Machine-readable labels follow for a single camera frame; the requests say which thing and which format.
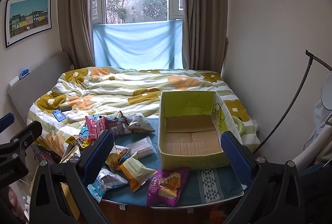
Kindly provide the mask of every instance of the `picture frame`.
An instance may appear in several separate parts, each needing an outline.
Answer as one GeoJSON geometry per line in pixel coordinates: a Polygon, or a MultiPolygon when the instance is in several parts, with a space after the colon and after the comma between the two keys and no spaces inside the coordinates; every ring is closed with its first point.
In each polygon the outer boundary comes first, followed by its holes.
{"type": "Polygon", "coordinates": [[[51,0],[7,0],[4,24],[6,48],[51,29],[51,0]]]}

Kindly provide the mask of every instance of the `metal bolt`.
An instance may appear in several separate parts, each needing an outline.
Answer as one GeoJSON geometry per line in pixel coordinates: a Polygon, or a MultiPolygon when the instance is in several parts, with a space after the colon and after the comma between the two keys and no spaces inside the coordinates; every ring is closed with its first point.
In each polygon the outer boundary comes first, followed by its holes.
{"type": "Polygon", "coordinates": [[[42,161],[40,162],[40,166],[44,167],[44,166],[46,166],[46,165],[47,165],[47,161],[46,161],[46,160],[42,160],[42,161]]]}
{"type": "Polygon", "coordinates": [[[265,162],[264,157],[257,157],[256,160],[257,160],[258,163],[264,163],[265,162]]]}
{"type": "Polygon", "coordinates": [[[72,157],[70,158],[69,161],[70,161],[71,163],[76,163],[76,162],[78,162],[78,160],[79,160],[79,157],[77,157],[77,156],[74,155],[74,156],[72,156],[72,157]]]}
{"type": "Polygon", "coordinates": [[[287,161],[287,165],[291,168],[295,167],[295,163],[291,160],[287,161]]]}

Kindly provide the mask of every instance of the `open box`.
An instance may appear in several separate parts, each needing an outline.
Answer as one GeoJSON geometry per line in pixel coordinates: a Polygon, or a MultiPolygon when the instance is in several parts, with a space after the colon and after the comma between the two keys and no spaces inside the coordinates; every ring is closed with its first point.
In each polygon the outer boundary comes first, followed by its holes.
{"type": "Polygon", "coordinates": [[[168,91],[160,99],[158,147],[163,170],[212,169],[228,165],[220,136],[231,131],[242,144],[232,116],[216,92],[168,91]]]}

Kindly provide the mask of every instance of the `brown curtain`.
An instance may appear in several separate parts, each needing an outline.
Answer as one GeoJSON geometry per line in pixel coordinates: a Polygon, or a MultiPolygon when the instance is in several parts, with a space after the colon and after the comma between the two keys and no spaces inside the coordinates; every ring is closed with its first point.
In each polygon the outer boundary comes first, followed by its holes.
{"type": "Polygon", "coordinates": [[[184,0],[183,67],[221,73],[227,50],[227,0],[184,0]]]}
{"type": "Polygon", "coordinates": [[[62,50],[76,69],[94,66],[92,0],[58,0],[62,50]]]}

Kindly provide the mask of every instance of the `striped bedspread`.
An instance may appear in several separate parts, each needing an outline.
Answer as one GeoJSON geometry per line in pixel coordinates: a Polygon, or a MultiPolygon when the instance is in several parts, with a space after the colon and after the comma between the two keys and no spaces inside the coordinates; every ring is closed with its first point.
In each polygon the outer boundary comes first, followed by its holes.
{"type": "Polygon", "coordinates": [[[141,112],[146,117],[158,117],[160,95],[169,90],[216,91],[233,116],[240,118],[246,133],[243,144],[254,150],[259,140],[253,122],[240,100],[219,74],[194,70],[122,70],[113,67],[88,67],[61,75],[57,84],[41,96],[30,108],[28,121],[41,122],[43,133],[37,140],[42,146],[62,154],[63,141],[77,135],[91,114],[115,115],[141,112]],[[58,122],[55,109],[72,107],[58,122]]]}

